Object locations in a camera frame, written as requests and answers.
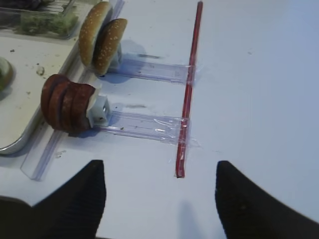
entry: sliced salami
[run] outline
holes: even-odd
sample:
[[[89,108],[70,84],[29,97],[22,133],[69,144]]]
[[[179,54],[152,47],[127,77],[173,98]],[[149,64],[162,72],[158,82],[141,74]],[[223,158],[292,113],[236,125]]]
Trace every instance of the sliced salami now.
[[[61,126],[62,129],[68,133],[72,133],[75,131],[71,122],[71,108],[75,95],[80,87],[80,84],[71,82],[63,99],[61,110]]]
[[[48,118],[53,129],[62,130],[61,109],[63,98],[70,85],[70,81],[63,82],[55,87],[50,99]]]
[[[86,118],[86,110],[90,97],[94,94],[95,88],[88,84],[83,84],[77,91],[71,107],[71,123],[75,132],[83,132],[90,129],[89,119]]]
[[[63,75],[52,75],[50,76],[46,82],[44,83],[42,87],[42,93],[41,93],[41,110],[42,114],[44,116],[45,121],[50,124],[50,119],[49,119],[49,103],[50,99],[52,97],[53,91],[56,86],[63,82],[69,82],[70,80]]]

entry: green food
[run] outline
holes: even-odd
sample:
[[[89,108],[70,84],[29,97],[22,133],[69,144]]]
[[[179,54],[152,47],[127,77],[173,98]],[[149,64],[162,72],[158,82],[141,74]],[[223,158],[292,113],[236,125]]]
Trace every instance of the green food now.
[[[48,28],[50,31],[59,35],[68,35],[78,21],[78,16],[73,13],[67,14],[65,17],[54,18],[50,21]]]
[[[72,12],[63,17],[61,15],[47,17],[34,15],[33,13],[22,13],[21,25],[17,31],[28,35],[53,32],[59,36],[67,36],[74,28],[77,20],[78,16]]]

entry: sesame seed bun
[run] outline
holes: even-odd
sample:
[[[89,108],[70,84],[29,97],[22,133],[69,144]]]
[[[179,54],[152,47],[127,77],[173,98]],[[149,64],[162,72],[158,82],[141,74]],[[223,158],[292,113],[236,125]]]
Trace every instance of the sesame seed bun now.
[[[107,73],[113,57],[118,52],[127,23],[128,21],[122,18],[112,20],[101,32],[93,57],[93,67],[98,75]]]
[[[79,34],[79,53],[84,66],[91,65],[98,35],[111,20],[112,14],[112,5],[107,1],[102,1],[92,7],[85,18]]]

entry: red stick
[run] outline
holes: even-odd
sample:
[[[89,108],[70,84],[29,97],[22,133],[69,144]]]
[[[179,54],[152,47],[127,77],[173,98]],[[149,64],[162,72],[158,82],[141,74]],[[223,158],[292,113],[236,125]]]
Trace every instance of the red stick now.
[[[176,156],[176,165],[175,165],[175,173],[177,178],[185,177],[185,154],[187,148],[187,132],[188,132],[188,122],[190,115],[190,106],[191,106],[191,97],[193,91],[193,83],[195,78],[195,66],[196,66],[196,56],[197,56],[197,46],[198,46],[198,37],[199,37],[199,29],[200,29],[200,21],[201,15],[203,12],[203,2],[199,1],[197,3],[197,12],[195,19],[195,26],[193,32],[193,41],[191,45],[190,57],[189,57],[189,65],[187,75],[187,83],[185,89],[184,96],[184,104],[183,104],[183,113],[182,117],[185,119],[181,122],[180,125],[180,133],[179,133],[179,143],[177,147],[177,156]]]

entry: white surface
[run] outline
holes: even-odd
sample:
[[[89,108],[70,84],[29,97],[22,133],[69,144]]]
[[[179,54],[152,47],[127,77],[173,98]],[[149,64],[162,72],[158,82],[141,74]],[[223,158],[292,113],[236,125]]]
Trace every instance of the white surface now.
[[[42,183],[7,170],[15,164],[2,161],[0,194],[35,203],[87,161],[100,158],[108,196],[99,237],[224,239],[214,183],[217,161],[229,160],[273,196],[319,222],[318,7],[316,0],[204,3],[198,61],[209,70],[196,84],[191,113],[191,136],[201,148],[190,150],[185,179],[173,177],[174,146],[110,135],[99,143],[69,138]],[[168,8],[178,10],[176,19],[165,13]],[[135,0],[121,16],[141,19],[141,31],[132,29],[131,37],[148,54],[169,54],[169,63],[184,64],[195,8],[195,1]],[[189,24],[179,21],[185,18]],[[146,25],[157,31],[148,34]],[[143,30],[147,37],[139,36]],[[168,33],[178,47],[156,41]],[[105,91],[113,103],[152,106],[141,112],[178,116],[181,111],[180,86],[129,80],[105,84]]]

